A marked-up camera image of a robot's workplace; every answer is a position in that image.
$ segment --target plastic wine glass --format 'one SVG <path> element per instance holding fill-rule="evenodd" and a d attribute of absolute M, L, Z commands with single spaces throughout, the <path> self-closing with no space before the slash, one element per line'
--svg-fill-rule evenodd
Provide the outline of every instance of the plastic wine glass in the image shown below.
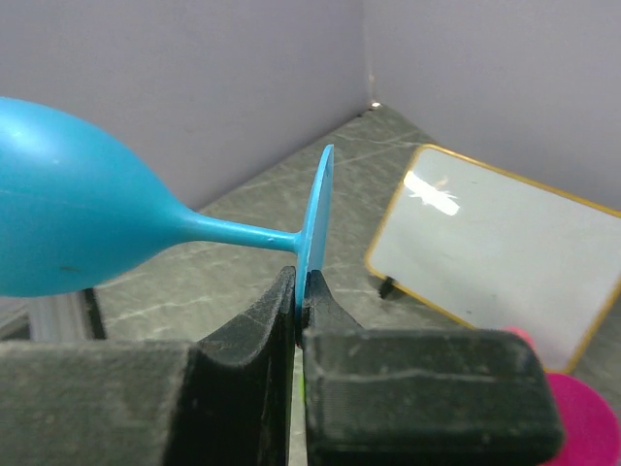
<path fill-rule="evenodd" d="M 203 216 L 100 128 L 56 109 L 0 97 L 0 295 L 95 286 L 162 250 L 211 241 L 297 254 L 296 308 L 323 266 L 334 171 L 325 148 L 302 229 Z"/>

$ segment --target gray marble surface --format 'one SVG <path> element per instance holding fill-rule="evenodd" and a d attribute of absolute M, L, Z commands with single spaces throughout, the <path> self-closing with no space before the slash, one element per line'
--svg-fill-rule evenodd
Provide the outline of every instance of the gray marble surface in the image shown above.
<path fill-rule="evenodd" d="M 392 110 L 366 112 L 278 166 L 209 205 L 204 212 L 297 231 L 319 161 L 335 145 L 332 222 L 324 275 L 336 299 L 368 327 L 456 327 L 408 296 L 377 297 L 363 255 L 417 146 L 431 142 Z M 293 255 L 194 243 L 167 250 L 97 289 L 109 338 L 199 340 L 258 298 Z M 621 309 L 609 314 L 575 375 L 621 414 Z M 302 373 L 301 354 L 295 363 Z M 303 408 L 294 390 L 291 465 L 306 464 Z"/>

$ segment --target pink disc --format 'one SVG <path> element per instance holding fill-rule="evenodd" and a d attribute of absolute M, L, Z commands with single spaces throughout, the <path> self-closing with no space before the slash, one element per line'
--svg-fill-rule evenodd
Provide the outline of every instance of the pink disc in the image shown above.
<path fill-rule="evenodd" d="M 619 423 L 607 402 L 587 384 L 546 374 L 566 439 L 545 466 L 615 466 L 621 450 Z"/>

